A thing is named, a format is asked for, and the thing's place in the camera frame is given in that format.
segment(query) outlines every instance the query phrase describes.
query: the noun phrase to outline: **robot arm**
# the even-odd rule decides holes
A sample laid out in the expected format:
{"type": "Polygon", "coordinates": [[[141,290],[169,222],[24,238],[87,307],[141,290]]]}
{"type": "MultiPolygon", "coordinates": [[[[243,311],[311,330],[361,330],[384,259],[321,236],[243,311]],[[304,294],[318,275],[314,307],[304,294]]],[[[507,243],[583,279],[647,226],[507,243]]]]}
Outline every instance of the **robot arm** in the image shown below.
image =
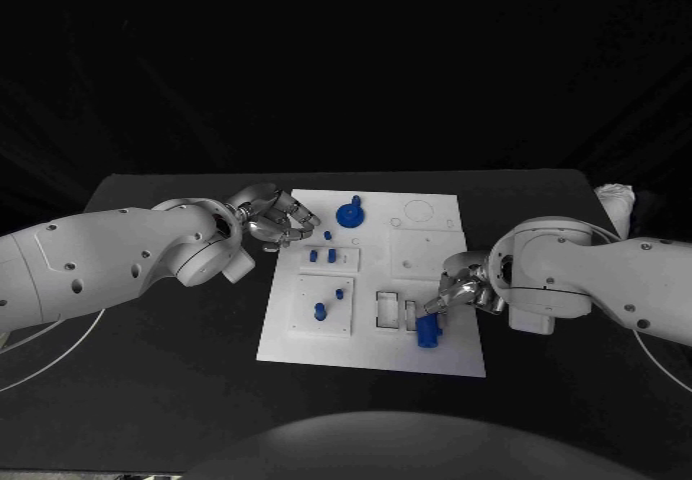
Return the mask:
{"type": "Polygon", "coordinates": [[[253,268],[242,233],[276,250],[306,238],[318,218],[272,184],[226,202],[168,200],[64,217],[0,237],[0,331],[77,317],[133,298],[165,277],[184,286],[253,268]],[[291,228],[286,215],[301,224],[291,228]]]}
{"type": "Polygon", "coordinates": [[[582,222],[523,222],[489,253],[465,252],[443,264],[440,291],[417,316],[455,303],[500,313],[511,328],[550,334],[554,317],[576,318],[590,304],[625,328],[692,345],[692,245],[648,238],[590,245],[582,222]]]}

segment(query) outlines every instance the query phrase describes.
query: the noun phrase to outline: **black table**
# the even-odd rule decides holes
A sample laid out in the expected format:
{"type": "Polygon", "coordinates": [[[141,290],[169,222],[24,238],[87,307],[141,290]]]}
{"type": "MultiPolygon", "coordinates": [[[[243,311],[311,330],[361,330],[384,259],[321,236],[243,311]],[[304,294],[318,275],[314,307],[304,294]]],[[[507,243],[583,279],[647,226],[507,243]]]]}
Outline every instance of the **black table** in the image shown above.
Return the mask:
{"type": "MultiPolygon", "coordinates": [[[[86,211],[223,199],[244,185],[455,194],[468,249],[527,218],[562,215],[612,230],[576,171],[113,175],[86,211]]],[[[254,361],[275,255],[244,240],[256,267],[184,288],[158,282],[106,310],[51,370],[0,394],[0,467],[184,472],[224,445],[335,412],[407,410],[482,419],[556,438],[660,478],[692,477],[692,398],[628,331],[599,313],[554,334],[513,331],[477,313],[487,379],[254,361]]],[[[8,382],[54,358],[93,316],[0,357],[8,382]]]]}

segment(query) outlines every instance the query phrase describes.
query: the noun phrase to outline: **black backdrop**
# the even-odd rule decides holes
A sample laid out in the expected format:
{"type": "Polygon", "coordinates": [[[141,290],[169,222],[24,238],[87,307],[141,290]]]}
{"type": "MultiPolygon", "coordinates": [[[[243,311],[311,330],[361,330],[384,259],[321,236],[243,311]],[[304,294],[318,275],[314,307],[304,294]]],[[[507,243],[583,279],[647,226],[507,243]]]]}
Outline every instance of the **black backdrop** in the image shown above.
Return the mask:
{"type": "Polygon", "coordinates": [[[477,3],[2,12],[0,233],[110,173],[570,167],[683,204],[687,2],[477,3]]]}

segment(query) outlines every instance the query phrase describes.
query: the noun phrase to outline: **blue knob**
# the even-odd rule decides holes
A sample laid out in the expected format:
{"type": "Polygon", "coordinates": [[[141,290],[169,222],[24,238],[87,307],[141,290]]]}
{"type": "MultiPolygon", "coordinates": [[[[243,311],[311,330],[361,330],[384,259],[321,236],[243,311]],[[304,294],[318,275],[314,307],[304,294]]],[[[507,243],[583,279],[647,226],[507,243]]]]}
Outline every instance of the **blue knob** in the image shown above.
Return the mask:
{"type": "Polygon", "coordinates": [[[314,304],[314,318],[321,322],[327,318],[327,309],[322,303],[314,304]]]}
{"type": "Polygon", "coordinates": [[[360,197],[353,196],[350,203],[341,205],[335,211],[335,221],[345,228],[355,228],[364,220],[364,212],[360,208],[360,197]]]}
{"type": "Polygon", "coordinates": [[[417,334],[417,346],[420,348],[436,347],[436,337],[442,334],[436,326],[436,313],[430,313],[415,320],[415,331],[417,334]]]}

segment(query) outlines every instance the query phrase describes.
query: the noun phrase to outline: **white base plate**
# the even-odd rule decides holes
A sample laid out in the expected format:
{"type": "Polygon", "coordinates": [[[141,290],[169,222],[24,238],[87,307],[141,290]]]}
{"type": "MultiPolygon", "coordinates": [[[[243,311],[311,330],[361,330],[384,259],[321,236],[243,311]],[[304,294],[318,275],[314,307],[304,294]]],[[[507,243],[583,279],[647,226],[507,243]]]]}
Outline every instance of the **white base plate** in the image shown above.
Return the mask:
{"type": "Polygon", "coordinates": [[[455,197],[327,190],[293,190],[291,194],[319,217],[321,225],[306,242],[280,249],[256,359],[484,377],[472,307],[449,312],[436,348],[419,348],[415,332],[406,332],[404,302],[420,304],[435,297],[442,261],[465,251],[455,197]],[[335,210],[353,195],[360,196],[364,221],[348,229],[335,222],[335,210]],[[325,230],[331,240],[324,240],[325,230]],[[357,248],[355,271],[321,262],[305,271],[305,244],[335,248],[338,254],[357,248]],[[308,279],[309,288],[299,286],[301,278],[308,279]],[[337,285],[347,286],[342,300],[335,300],[337,285]],[[377,328],[377,292],[397,294],[397,329],[377,328]],[[314,319],[316,302],[327,308],[321,322],[314,319]]]}

